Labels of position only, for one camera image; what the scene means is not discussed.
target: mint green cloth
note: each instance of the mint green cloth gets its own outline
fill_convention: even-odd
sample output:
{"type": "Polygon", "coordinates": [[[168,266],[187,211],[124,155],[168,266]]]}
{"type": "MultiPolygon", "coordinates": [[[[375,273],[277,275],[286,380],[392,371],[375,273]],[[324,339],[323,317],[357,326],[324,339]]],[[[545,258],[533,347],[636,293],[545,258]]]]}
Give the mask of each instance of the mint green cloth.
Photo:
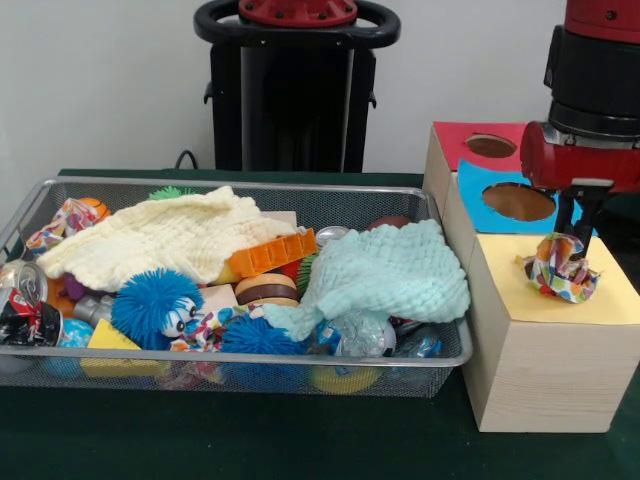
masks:
{"type": "Polygon", "coordinates": [[[469,302],[460,262],[440,226],[425,220],[401,229],[352,230],[329,242],[313,262],[300,306],[266,304],[264,310],[273,327],[301,341],[323,319],[358,318],[372,327],[390,316],[450,322],[464,315],[469,302]]]}

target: blue fuzzy toy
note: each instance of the blue fuzzy toy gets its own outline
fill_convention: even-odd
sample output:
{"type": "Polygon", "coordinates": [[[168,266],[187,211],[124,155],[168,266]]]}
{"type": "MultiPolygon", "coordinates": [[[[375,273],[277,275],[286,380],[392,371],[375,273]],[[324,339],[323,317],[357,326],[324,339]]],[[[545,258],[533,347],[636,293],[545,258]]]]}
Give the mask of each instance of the blue fuzzy toy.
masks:
{"type": "Polygon", "coordinates": [[[167,350],[204,305],[198,286],[173,270],[133,276],[113,302],[112,324],[145,350],[167,350]]]}
{"type": "MultiPolygon", "coordinates": [[[[283,328],[273,328],[263,317],[243,318],[232,322],[222,337],[222,353],[257,353],[266,355],[301,355],[306,347],[294,342],[283,328]]],[[[307,369],[301,365],[256,363],[222,363],[228,385],[259,392],[294,392],[306,380],[307,369]]]]}

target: wire mesh basket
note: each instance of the wire mesh basket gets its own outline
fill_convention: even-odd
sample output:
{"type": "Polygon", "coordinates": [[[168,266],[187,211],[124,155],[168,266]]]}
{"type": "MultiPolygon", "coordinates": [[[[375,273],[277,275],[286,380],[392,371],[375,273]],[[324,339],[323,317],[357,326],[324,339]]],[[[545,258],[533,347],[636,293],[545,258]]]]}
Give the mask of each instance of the wire mesh basket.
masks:
{"type": "MultiPolygon", "coordinates": [[[[26,239],[67,198],[98,198],[115,212],[167,185],[193,193],[231,185],[261,210],[295,211],[300,225],[316,230],[364,230],[385,215],[437,218],[431,198],[412,188],[58,177],[36,186],[0,233],[0,263],[30,260],[26,239]]],[[[443,348],[428,359],[0,346],[0,385],[433,397],[472,352],[466,319],[433,328],[443,348]]]]}

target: yellow knitted blanket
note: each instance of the yellow knitted blanket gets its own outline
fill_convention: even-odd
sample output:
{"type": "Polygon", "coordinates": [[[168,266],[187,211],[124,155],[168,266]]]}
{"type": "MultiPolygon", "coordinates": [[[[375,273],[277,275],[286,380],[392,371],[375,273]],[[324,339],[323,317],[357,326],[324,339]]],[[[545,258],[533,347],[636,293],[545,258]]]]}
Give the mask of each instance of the yellow knitted blanket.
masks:
{"type": "Polygon", "coordinates": [[[50,278],[72,273],[86,287],[108,292],[159,267],[209,283],[235,251],[294,233],[290,224],[262,217],[252,198],[238,197],[225,186],[119,210],[37,262],[50,278]]]}

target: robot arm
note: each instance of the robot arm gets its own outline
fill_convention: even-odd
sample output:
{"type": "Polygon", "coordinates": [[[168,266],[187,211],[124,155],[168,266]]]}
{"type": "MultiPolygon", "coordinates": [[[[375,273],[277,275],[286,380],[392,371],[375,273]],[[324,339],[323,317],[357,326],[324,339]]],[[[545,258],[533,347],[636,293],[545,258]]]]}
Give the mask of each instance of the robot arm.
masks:
{"type": "Polygon", "coordinates": [[[530,123],[521,147],[532,185],[560,191],[555,230],[585,245],[608,195],[640,192],[640,2],[568,0],[545,73],[548,123],[530,123]],[[573,202],[583,216],[571,225],[573,202]]]}

